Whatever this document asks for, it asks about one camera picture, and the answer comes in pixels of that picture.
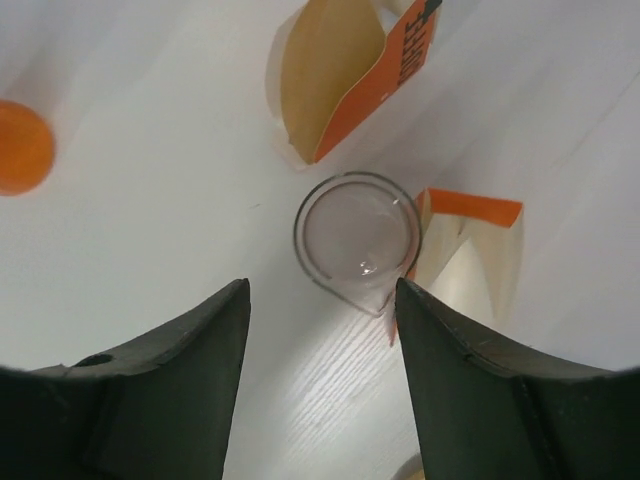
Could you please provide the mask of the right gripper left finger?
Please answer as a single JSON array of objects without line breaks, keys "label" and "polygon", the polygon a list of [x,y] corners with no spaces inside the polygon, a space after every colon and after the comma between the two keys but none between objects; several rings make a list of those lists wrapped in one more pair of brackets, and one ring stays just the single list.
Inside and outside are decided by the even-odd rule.
[{"label": "right gripper left finger", "polygon": [[1,372],[5,479],[219,479],[250,322],[238,279],[72,366]]}]

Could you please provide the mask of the orange glass beaker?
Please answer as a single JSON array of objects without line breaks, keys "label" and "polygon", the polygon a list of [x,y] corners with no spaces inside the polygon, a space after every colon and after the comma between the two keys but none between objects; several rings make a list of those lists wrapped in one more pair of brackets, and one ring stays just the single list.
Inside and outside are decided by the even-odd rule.
[{"label": "orange glass beaker", "polygon": [[31,108],[1,101],[1,194],[15,196],[39,186],[55,158],[55,137]]}]

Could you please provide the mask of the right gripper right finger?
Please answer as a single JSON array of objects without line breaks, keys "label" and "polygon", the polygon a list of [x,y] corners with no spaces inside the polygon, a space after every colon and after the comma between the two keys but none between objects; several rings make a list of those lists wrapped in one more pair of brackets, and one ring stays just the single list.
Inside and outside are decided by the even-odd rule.
[{"label": "right gripper right finger", "polygon": [[639,372],[518,343],[411,281],[396,321],[430,479],[635,479]]}]

